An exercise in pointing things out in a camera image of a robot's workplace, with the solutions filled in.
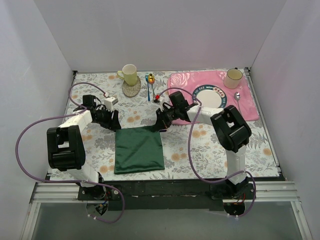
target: mug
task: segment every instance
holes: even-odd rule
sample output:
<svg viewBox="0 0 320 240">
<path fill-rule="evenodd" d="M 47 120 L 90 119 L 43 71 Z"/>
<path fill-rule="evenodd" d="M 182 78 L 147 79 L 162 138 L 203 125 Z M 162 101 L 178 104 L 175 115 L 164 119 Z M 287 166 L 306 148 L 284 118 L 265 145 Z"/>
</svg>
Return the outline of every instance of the mug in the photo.
<svg viewBox="0 0 320 240">
<path fill-rule="evenodd" d="M 125 80 L 129 86 L 134 86 L 137 83 L 137 67 L 133 64 L 127 64 L 116 74 L 119 78 Z"/>
<path fill-rule="evenodd" d="M 228 88 L 228 89 L 235 89 L 238 87 L 238 84 L 240 83 L 240 80 L 242 79 L 242 72 L 238 70 L 237 67 L 233 69 L 229 69 L 226 72 L 225 79 L 223 81 L 223 84 Z"/>
</svg>

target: mug handle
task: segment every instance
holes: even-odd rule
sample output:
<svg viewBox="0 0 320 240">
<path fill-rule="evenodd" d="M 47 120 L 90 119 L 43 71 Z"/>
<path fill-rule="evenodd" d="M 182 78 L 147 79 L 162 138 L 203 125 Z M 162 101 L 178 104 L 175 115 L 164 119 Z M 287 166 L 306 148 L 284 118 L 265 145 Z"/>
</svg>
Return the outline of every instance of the mug handle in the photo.
<svg viewBox="0 0 320 240">
<path fill-rule="evenodd" d="M 124 78 L 124 75 L 123 76 L 120 76 L 119 74 L 124 74 L 122 71 L 118 71 L 117 73 L 116 73 L 116 75 L 119 77 L 119 78 L 121 78 L 122 80 L 125 80 L 125 78 Z"/>
</svg>

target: dark green napkin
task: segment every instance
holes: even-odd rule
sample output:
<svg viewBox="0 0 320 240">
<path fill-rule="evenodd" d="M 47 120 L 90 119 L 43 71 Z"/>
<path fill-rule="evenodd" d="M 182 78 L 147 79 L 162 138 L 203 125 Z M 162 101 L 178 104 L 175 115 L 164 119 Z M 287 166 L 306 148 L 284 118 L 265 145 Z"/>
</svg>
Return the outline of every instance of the dark green napkin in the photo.
<svg viewBox="0 0 320 240">
<path fill-rule="evenodd" d="M 114 174 L 165 169 L 160 133 L 153 126 L 125 128 L 115 132 Z"/>
</svg>

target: gray floor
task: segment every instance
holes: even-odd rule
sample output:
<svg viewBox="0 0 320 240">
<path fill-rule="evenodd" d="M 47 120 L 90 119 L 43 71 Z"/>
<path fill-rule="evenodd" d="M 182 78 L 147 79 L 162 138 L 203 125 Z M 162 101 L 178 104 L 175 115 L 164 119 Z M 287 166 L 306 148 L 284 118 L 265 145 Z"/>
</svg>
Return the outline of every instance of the gray floor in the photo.
<svg viewBox="0 0 320 240">
<path fill-rule="evenodd" d="M 118 212 L 107 212 L 109 219 Z M 289 202 L 257 202 L 239 220 L 207 213 L 205 209 L 127 210 L 107 224 L 87 217 L 82 203 L 43 203 L 33 240 L 300 240 Z"/>
</svg>

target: green mug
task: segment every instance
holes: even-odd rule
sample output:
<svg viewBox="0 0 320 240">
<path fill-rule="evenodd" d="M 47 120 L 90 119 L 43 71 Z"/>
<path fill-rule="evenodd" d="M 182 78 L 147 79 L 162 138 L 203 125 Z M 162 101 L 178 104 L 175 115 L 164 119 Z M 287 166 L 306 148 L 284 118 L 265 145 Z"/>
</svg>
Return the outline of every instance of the green mug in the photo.
<svg viewBox="0 0 320 240">
<path fill-rule="evenodd" d="M 134 86 L 137 83 L 137 67 L 133 64 L 125 65 L 122 71 L 118 71 L 116 75 L 123 79 L 129 86 Z"/>
</svg>

